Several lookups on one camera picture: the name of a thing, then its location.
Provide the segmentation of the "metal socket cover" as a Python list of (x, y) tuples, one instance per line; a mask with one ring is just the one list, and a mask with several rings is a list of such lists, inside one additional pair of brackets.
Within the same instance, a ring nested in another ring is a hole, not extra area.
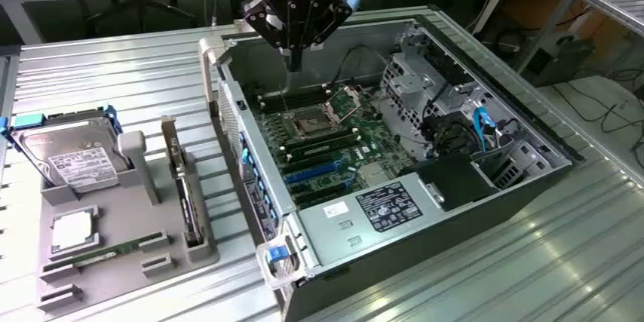
[(327, 116), (337, 123), (342, 123), (361, 106), (359, 92), (350, 86), (342, 87), (323, 104)]

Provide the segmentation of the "blue expansion slot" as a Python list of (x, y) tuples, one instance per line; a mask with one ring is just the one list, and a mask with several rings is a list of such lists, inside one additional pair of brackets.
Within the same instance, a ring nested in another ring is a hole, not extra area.
[(342, 165), (342, 161), (334, 161), (329, 164), (317, 166), (310, 168), (309, 170), (299, 171), (293, 175), (286, 176), (285, 181), (287, 185), (293, 185), (295, 183), (307, 181), (318, 176), (326, 175), (329, 173), (334, 173), (339, 166)]

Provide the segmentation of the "metal frame table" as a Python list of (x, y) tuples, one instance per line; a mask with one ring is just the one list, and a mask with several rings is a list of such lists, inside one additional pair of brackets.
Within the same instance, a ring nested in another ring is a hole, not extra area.
[[(562, 0), (549, 21), (541, 28), (535, 40), (527, 45), (519, 55), (514, 69), (521, 73), (535, 56), (543, 37), (557, 28), (557, 24), (575, 0)], [(609, 18), (618, 21), (627, 29), (644, 38), (644, 0), (581, 0), (591, 10), (601, 11)]]

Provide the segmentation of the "graphics card with metal bracket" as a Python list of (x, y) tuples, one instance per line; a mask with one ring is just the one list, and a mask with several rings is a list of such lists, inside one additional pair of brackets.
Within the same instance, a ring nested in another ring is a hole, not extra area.
[(190, 171), (187, 156), (179, 142), (175, 118), (169, 115), (162, 116), (162, 132), (167, 144), (167, 159), (171, 177), (175, 181), (179, 203), (183, 211), (185, 240), (189, 247), (197, 247), (205, 242), (205, 236), (195, 206), (194, 188), (189, 179)]

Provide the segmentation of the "metal disk bay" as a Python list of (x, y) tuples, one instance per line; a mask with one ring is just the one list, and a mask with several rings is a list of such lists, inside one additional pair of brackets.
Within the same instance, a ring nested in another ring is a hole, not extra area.
[(391, 55), (375, 107), (403, 144), (423, 146), (427, 143), (421, 133), (425, 118), (458, 111), (478, 88), (478, 82), (466, 70), (458, 69), (458, 74), (466, 77), (466, 82), (451, 84), (422, 56), (402, 52)]

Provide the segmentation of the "black plastic air shroud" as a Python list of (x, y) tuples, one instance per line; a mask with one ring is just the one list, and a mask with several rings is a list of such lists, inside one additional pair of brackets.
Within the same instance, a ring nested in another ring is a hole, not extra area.
[(414, 165), (421, 179), (434, 185), (442, 195), (439, 205), (453, 210), (493, 196), (499, 189), (479, 172), (465, 154), (445, 155)]

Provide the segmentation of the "green motherboard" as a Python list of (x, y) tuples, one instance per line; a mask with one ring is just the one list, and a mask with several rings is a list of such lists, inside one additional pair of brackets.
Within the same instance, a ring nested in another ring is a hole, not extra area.
[[(342, 87), (350, 86), (361, 96), (362, 106), (335, 128), (318, 136), (302, 139), (293, 124), (294, 112), (311, 106), (322, 106)], [(342, 161), (334, 173), (307, 181), (286, 184), (298, 209), (306, 209), (370, 186), (394, 179), (415, 159), (401, 144), (375, 107), (379, 94), (374, 87), (325, 84), (294, 94), (257, 98), (254, 115), (285, 181), (286, 176), (313, 167)], [(311, 140), (325, 140), (346, 135), (358, 135), (359, 142), (345, 149), (314, 156), (301, 161), (286, 160), (286, 146)]]

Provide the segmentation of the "grey power supply unit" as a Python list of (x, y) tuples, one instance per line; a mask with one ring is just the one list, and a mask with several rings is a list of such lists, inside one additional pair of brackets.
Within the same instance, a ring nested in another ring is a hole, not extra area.
[(447, 219), (445, 196), (407, 174), (298, 213), (318, 267), (329, 271)]

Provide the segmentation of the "blue disk carrier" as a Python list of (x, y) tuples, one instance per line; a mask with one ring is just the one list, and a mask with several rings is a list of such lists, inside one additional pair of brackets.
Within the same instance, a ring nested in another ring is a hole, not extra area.
[(118, 120), (118, 111), (110, 104), (105, 104), (95, 109), (86, 109), (78, 112), (55, 113), (55, 114), (30, 114), (15, 117), (15, 123), (11, 125), (9, 117), (0, 117), (0, 135), (6, 138), (15, 149), (19, 149), (18, 137), (11, 133), (18, 130), (26, 130), (38, 127), (58, 125), (74, 121), (85, 121), (90, 118), (107, 118), (110, 120), (111, 128), (115, 134), (123, 132), (122, 125)]

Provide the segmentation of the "hard disk with label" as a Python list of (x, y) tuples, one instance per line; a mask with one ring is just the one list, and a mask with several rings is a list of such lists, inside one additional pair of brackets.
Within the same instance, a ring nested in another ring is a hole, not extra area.
[(118, 151), (118, 135), (107, 118), (90, 118), (18, 130), (19, 151), (39, 170), (49, 186), (70, 186), (86, 193), (118, 184), (131, 168)]

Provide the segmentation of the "CPU socket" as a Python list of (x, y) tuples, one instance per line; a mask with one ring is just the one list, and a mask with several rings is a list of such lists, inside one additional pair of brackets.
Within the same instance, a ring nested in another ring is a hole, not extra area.
[(322, 106), (311, 106), (294, 112), (293, 124), (299, 138), (318, 136), (335, 128)]

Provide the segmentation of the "green RAM stick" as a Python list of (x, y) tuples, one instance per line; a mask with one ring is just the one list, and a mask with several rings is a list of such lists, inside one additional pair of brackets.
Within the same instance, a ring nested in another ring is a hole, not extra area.
[(99, 250), (93, 250), (87, 253), (78, 254), (75, 256), (70, 256), (67, 258), (63, 258), (61, 260), (54, 261), (54, 263), (66, 263), (66, 262), (82, 262), (87, 259), (91, 259), (97, 256), (103, 256), (107, 253), (117, 253), (117, 254), (125, 254), (125, 253), (131, 253), (137, 250), (139, 250), (139, 244), (147, 241), (153, 241), (155, 238), (161, 238), (163, 236), (162, 232), (157, 232), (151, 235), (146, 235), (145, 237), (137, 238), (131, 241), (127, 241), (125, 243), (121, 243), (115, 246), (102, 248)]

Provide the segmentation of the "black box under table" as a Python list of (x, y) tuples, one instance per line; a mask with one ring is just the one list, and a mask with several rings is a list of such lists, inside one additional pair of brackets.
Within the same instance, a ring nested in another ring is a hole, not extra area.
[(527, 65), (527, 78), (535, 87), (555, 85), (573, 77), (597, 49), (591, 38), (561, 35), (539, 48)]

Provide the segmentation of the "installed RAM stick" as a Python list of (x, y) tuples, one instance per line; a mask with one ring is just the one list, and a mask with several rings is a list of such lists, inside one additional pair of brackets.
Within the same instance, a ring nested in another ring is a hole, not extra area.
[(314, 156), (323, 155), (326, 153), (338, 151), (350, 146), (354, 146), (359, 142), (358, 135), (346, 135), (334, 138), (326, 138), (325, 140), (311, 140), (305, 143), (295, 143), (286, 146), (286, 160), (289, 162), (301, 161)]

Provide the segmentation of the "open grey PC case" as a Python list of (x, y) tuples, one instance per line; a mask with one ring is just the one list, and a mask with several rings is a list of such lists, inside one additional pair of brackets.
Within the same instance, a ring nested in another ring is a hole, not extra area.
[[(325, 308), (506, 222), (583, 161), (545, 122), (549, 107), (530, 84), (439, 10), (407, 8), (358, 16), (313, 53), (306, 71), (293, 83), (286, 83), (278, 55), (258, 35), (214, 32), (205, 38), (213, 35), (238, 42), (222, 65), (225, 79), (210, 106), (253, 240), (258, 247), (278, 235), (289, 235), (306, 265), (307, 276), (299, 281), (277, 290), (266, 283), (278, 298), (282, 322), (305, 322)], [(323, 271), (298, 216), (305, 209), (294, 203), (254, 115), (257, 98), (294, 94), (325, 84), (374, 87), (381, 95), (383, 73), (398, 52), (426, 58), (451, 84), (466, 82), (458, 69), (466, 70), (478, 88), (458, 111), (425, 118), (423, 146), (401, 142), (415, 162), (395, 178), (418, 174), (414, 165), (419, 162), (465, 154), (499, 191), (445, 210), (447, 219), (414, 236)], [(243, 148), (251, 151), (250, 165), (241, 161)], [(258, 185), (254, 169), (261, 173)], [(265, 204), (263, 192), (270, 194), (271, 207)], [(270, 219), (271, 209), (278, 214), (278, 226)]]

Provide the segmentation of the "grey parts rack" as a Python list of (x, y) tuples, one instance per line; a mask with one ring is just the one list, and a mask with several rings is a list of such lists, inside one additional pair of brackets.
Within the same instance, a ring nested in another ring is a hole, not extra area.
[[(75, 192), (67, 185), (42, 190), (37, 307), (49, 317), (79, 311), (221, 259), (194, 155), (181, 143), (187, 156), (189, 179), (205, 236), (201, 245), (189, 247), (167, 151), (163, 158), (147, 161), (141, 144), (142, 132), (119, 136), (121, 149), (138, 160), (133, 169), (118, 174), (117, 185), (86, 193)], [(58, 216), (79, 212), (93, 214), (94, 241), (54, 253), (54, 220)], [(162, 232), (163, 236), (141, 243), (139, 250), (131, 253), (107, 253), (82, 262), (54, 263), (157, 232)]]

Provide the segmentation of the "silver CPU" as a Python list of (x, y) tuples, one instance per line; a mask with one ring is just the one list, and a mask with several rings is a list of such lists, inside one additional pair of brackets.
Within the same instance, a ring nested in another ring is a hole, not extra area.
[(51, 249), (54, 253), (94, 241), (93, 214), (79, 212), (58, 216), (54, 220)]

